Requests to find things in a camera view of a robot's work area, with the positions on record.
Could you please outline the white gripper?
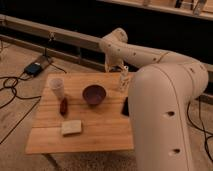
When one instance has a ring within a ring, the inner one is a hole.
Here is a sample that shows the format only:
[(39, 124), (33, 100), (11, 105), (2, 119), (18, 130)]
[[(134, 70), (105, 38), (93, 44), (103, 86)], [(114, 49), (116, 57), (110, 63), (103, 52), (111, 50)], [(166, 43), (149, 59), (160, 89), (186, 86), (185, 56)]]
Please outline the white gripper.
[(124, 62), (122, 59), (118, 58), (105, 58), (105, 71), (110, 72), (114, 67), (124, 67)]

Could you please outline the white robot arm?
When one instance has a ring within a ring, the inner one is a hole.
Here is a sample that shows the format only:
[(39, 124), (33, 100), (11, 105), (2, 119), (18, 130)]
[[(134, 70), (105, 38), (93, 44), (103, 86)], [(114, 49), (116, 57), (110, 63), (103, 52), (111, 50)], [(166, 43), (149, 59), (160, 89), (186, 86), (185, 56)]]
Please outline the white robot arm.
[(101, 38), (105, 69), (138, 68), (128, 90), (128, 108), (138, 171), (194, 171), (186, 107), (208, 84), (199, 60), (169, 50), (132, 45), (117, 28)]

